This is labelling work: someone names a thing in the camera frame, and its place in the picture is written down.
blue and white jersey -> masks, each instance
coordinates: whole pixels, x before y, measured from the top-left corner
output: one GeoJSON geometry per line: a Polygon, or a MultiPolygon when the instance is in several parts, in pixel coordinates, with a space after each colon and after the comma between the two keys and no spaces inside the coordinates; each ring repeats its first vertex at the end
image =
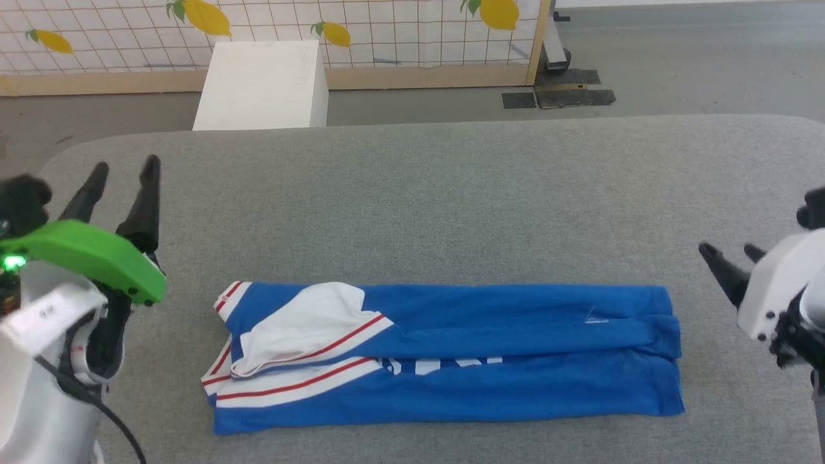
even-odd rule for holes
{"type": "Polygon", "coordinates": [[[684,411],[662,287],[234,282],[214,308],[216,433],[684,411]]]}

robotic hand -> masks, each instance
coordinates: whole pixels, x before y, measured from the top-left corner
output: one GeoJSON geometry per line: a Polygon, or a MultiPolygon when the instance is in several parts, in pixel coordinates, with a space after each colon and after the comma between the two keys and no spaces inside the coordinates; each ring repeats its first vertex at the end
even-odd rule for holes
{"type": "Polygon", "coordinates": [[[745,244],[755,263],[748,274],[714,246],[699,253],[737,308],[737,322],[751,339],[769,343],[776,365],[812,368],[813,403],[825,462],[825,187],[808,192],[796,214],[807,232],[785,237],[765,252],[745,244]]]}
{"type": "Polygon", "coordinates": [[[124,359],[132,305],[166,293],[158,248],[160,161],[115,234],[88,224],[109,168],[99,163],[58,220],[47,223],[45,182],[0,183],[0,462],[102,464],[105,414],[145,462],[125,424],[102,402],[124,359]]]}

led light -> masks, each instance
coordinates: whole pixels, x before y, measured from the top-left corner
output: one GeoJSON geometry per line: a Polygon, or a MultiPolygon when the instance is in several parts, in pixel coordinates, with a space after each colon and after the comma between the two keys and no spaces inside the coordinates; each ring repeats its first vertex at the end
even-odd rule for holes
{"type": "Polygon", "coordinates": [[[26,265],[26,257],[10,255],[2,259],[2,268],[6,271],[16,271],[26,265]]]}

gray table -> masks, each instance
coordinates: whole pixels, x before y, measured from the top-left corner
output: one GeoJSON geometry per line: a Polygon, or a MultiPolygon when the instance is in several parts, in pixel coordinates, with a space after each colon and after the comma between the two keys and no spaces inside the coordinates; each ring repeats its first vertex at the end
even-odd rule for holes
{"type": "MultiPolygon", "coordinates": [[[[160,306],[130,322],[108,403],[152,463],[815,462],[808,370],[781,371],[696,245],[745,263],[798,230],[825,184],[825,126],[779,116],[384,125],[131,135],[43,171],[62,208],[111,164],[94,223],[113,229],[147,154],[163,161],[160,306]],[[683,326],[687,412],[518,424],[272,429],[217,437],[199,377],[226,332],[232,280],[649,283],[683,326]]],[[[104,424],[107,462],[135,462],[104,424]]]]}

lemon print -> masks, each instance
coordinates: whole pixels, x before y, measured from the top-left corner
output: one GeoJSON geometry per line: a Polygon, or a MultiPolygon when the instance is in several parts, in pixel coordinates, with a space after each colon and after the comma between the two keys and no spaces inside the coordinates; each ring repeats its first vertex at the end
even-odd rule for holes
{"type": "Polygon", "coordinates": [[[514,0],[462,0],[460,10],[467,9],[475,16],[477,10],[481,10],[481,21],[484,21],[490,29],[500,31],[515,31],[516,21],[518,21],[518,5],[514,0]]]}
{"type": "Polygon", "coordinates": [[[319,36],[324,34],[330,44],[350,48],[350,31],[336,22],[316,22],[309,31],[318,32],[319,36]]]}
{"type": "Polygon", "coordinates": [[[175,0],[166,4],[166,16],[175,14],[181,22],[189,22],[210,36],[231,36],[229,19],[220,8],[203,0],[175,0]]]}
{"type": "Polygon", "coordinates": [[[72,44],[64,39],[62,35],[52,31],[38,31],[32,29],[26,33],[27,40],[33,40],[39,44],[45,45],[49,50],[58,53],[73,54],[72,44]]]}

